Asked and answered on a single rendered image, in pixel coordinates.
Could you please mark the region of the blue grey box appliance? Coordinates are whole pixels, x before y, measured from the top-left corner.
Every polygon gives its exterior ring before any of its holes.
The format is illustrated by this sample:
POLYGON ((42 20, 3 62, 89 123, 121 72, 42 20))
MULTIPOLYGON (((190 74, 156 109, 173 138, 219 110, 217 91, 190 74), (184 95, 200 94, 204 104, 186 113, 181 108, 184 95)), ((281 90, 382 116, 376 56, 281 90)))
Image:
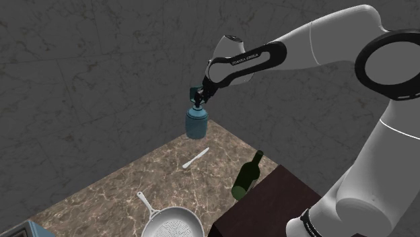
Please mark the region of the blue grey box appliance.
POLYGON ((52 232, 33 221, 26 221, 3 234, 0 237, 56 237, 52 232))

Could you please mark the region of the white butter knife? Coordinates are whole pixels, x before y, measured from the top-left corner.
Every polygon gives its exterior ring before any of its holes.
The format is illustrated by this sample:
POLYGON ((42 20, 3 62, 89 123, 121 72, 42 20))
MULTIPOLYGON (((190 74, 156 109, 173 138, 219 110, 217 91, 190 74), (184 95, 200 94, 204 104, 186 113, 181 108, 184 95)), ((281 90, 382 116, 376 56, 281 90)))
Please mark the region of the white butter knife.
POLYGON ((197 160, 200 157, 202 157, 203 155, 205 155, 208 151, 209 151, 209 148, 208 147, 205 148, 202 152, 200 152, 199 154, 197 154, 193 159, 191 159, 188 162, 186 162, 185 164, 183 164, 182 167, 184 169, 188 168, 195 160, 197 160))

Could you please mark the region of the white frying pan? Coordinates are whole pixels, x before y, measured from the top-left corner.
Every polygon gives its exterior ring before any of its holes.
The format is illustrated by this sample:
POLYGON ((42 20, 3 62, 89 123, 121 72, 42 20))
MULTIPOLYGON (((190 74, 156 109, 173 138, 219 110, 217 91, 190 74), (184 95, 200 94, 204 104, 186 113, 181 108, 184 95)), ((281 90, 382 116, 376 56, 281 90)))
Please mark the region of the white frying pan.
POLYGON ((141 237, 205 237, 201 221, 191 210, 178 206, 157 210, 141 191, 137 196, 149 210, 141 237))

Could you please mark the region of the dark green wine bottle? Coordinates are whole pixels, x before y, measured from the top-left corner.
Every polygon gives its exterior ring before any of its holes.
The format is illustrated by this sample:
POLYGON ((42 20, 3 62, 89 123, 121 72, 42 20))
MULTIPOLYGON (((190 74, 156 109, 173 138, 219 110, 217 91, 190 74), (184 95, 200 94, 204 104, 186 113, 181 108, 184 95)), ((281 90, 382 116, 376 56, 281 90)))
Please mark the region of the dark green wine bottle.
POLYGON ((235 200, 242 199, 256 184, 260 177, 259 162, 263 155, 263 151, 258 150, 250 162, 242 165, 231 189, 231 194, 235 200))

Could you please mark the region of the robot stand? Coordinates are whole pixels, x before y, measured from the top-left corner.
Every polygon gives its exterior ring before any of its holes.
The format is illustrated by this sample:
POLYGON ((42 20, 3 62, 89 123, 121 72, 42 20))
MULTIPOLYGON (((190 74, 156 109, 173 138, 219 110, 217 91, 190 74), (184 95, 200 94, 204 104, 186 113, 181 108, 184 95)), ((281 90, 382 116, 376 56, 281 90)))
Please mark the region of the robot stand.
POLYGON ((319 199, 279 165, 217 219, 207 237, 286 237, 286 223, 319 199))

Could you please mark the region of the teal spray bottle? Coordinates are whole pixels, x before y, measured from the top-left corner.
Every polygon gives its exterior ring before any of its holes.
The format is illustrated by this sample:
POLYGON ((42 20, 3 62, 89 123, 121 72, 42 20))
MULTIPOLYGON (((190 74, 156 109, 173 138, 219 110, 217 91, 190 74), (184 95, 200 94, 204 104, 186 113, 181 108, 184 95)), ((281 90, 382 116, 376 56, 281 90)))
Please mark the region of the teal spray bottle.
POLYGON ((202 139, 207 134, 208 113, 203 108, 202 86, 190 88, 192 107, 186 111, 186 136, 190 139, 202 139))

